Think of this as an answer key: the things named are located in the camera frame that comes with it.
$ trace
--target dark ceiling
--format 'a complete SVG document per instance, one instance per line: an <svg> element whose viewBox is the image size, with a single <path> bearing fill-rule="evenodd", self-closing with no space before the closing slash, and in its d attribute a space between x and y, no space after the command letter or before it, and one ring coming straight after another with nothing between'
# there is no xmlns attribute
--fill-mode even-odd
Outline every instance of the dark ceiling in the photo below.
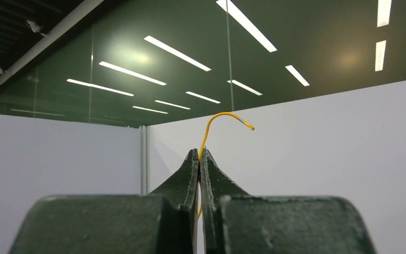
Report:
<svg viewBox="0 0 406 254"><path fill-rule="evenodd" d="M260 96L238 86L233 86L232 92L227 83L227 17L216 0L131 0L26 71L23 78L8 83L8 89L0 93L0 114L151 125L231 111L232 105L234 110L242 110L406 80L406 0L392 1L390 23L379 28L378 0L232 2L277 48L267 51L229 18L233 79L262 93ZM147 36L211 71L147 42ZM376 43L384 40L383 70L375 71ZM102 61L167 84L161 86L106 68L99 64ZM294 66L310 86L298 82L286 69L288 65Z"/></svg>
<svg viewBox="0 0 406 254"><path fill-rule="evenodd" d="M48 34L83 0L0 0L0 66L9 68L43 37L26 20L43 26Z"/></svg>

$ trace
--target white wall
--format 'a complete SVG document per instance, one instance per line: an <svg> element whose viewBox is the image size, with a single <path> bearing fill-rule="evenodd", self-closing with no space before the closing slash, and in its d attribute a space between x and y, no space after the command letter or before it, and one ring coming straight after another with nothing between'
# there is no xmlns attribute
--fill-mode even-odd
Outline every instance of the white wall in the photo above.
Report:
<svg viewBox="0 0 406 254"><path fill-rule="evenodd" d="M0 115L0 253L51 194L138 194L138 129Z"/></svg>
<svg viewBox="0 0 406 254"><path fill-rule="evenodd" d="M232 180L253 195L345 197L379 253L406 253L406 81L236 113L256 130L221 116L206 144ZM200 147L208 120L150 127L151 189Z"/></svg>

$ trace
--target fluorescent light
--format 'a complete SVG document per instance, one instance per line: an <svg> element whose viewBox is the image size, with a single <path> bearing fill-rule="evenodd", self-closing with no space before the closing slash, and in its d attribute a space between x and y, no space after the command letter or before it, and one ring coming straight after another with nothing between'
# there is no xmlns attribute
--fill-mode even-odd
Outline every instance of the fluorescent light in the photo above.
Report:
<svg viewBox="0 0 406 254"><path fill-rule="evenodd" d="M90 83L86 83L86 82L81 82L81 81L70 79L70 78L68 78L66 81L71 82L71 83L75 83L75 84L79 84L79 85L83 85L83 86L89 86L89 87L93 87L93 88L97 88L97 89L107 90L107 91L110 91L110 92L113 92L113 93L123 94L123 95L127 95L127 96L133 96L133 94L130 94L130 93L126 93L126 92L123 92L123 91L111 89L111 88L104 87L104 86L98 86L98 85L94 85L94 84L90 84Z"/></svg>
<svg viewBox="0 0 406 254"><path fill-rule="evenodd" d="M180 106L180 105L177 105L177 104L168 103L168 102L162 102L162 101L158 101L158 100L156 100L155 102L162 103L162 104L169 105L169 106L184 108L185 110L189 110L189 109L190 109L190 108L188 108L188 107L183 107L183 106Z"/></svg>
<svg viewBox="0 0 406 254"><path fill-rule="evenodd" d="M245 90L247 90L247 91L249 91L249 92L252 92L252 93L255 94L255 95L262 95L262 94L259 93L258 91L252 89L251 87L249 87L249 86L247 86L247 85L244 85L244 84L240 83L240 82L237 81L237 80L233 80L233 84L234 84L234 85L237 85L237 86L240 86L241 88L243 88L243 89L245 89Z"/></svg>
<svg viewBox="0 0 406 254"><path fill-rule="evenodd" d="M105 66L105 67L110 68L110 69L113 69L113 70L117 70L117 71L123 72L123 73L128 74L128 75L132 75L132 76L137 77L137 78L142 78L142 79L144 79L144 80L153 82L153 83L158 84L158 85L161 85L161 86L166 85L166 83L164 83L164 82L161 82L161 81L156 80L156 79L154 79L154 78L150 78L150 77L144 76L144 75L139 74L139 73L137 73L137 72L134 72L134 71L132 71L132 70L127 70L127 69L124 69L124 68L122 68L122 67L119 67L119 66L116 66L116 65L112 65L111 63L107 63L107 62L103 62L103 61L102 61L102 62L99 63L99 65Z"/></svg>
<svg viewBox="0 0 406 254"><path fill-rule="evenodd" d="M377 27L388 25L390 23L391 0L379 0L377 7Z"/></svg>
<svg viewBox="0 0 406 254"><path fill-rule="evenodd" d="M133 108L137 108L137 109L139 109L139 110L147 110L147 111L162 113L162 114L168 114L167 112L158 111L158 110L151 110L150 108L144 108L144 107L138 107L138 106L133 106Z"/></svg>
<svg viewBox="0 0 406 254"><path fill-rule="evenodd" d="M38 112L38 111L28 111L28 110L16 110L14 108L12 108L11 111L24 112L24 113L35 113L35 114L42 114L42 115L64 116L62 114L52 114L52 113L45 113L45 112Z"/></svg>
<svg viewBox="0 0 406 254"><path fill-rule="evenodd" d="M375 71L381 71L384 69L384 57L385 57L386 41L380 41L376 43L376 65Z"/></svg>
<svg viewBox="0 0 406 254"><path fill-rule="evenodd" d="M205 100L210 101L210 102L220 103L219 101L216 101L215 99L211 99L211 98L208 98L206 96L199 95L199 94L196 94L196 93L193 93L193 92L186 92L186 93L189 94L189 95L195 96L195 97L199 97L201 99L205 99Z"/></svg>
<svg viewBox="0 0 406 254"><path fill-rule="evenodd" d="M295 69L295 67L293 67L292 65L288 65L286 66L286 69L290 73L292 73L292 75L294 75L295 78L297 78L297 80L301 82L303 86L309 86L309 83L301 76L301 74Z"/></svg>
<svg viewBox="0 0 406 254"><path fill-rule="evenodd" d="M226 1L228 1L228 13L243 26L264 48L269 52L276 51L273 44L254 26L253 23L239 10L230 0L218 0L216 3L226 11Z"/></svg>
<svg viewBox="0 0 406 254"><path fill-rule="evenodd" d="M161 41L151 37L150 35L145 37L144 40L150 42L151 44L153 44L153 45L155 45L157 47L160 47L161 49L163 49L163 50L165 50L165 51L167 51L167 52L169 52L169 53L183 59L184 61L186 61L186 62L188 62L188 63L190 63L192 65L197 66L198 68L200 68L200 69L202 69L204 71L210 71L211 70L210 68L208 68L208 67L204 66L203 64L193 60L192 58L186 56L185 54L181 53L180 51L178 51L178 50L176 50L176 49L162 43Z"/></svg>

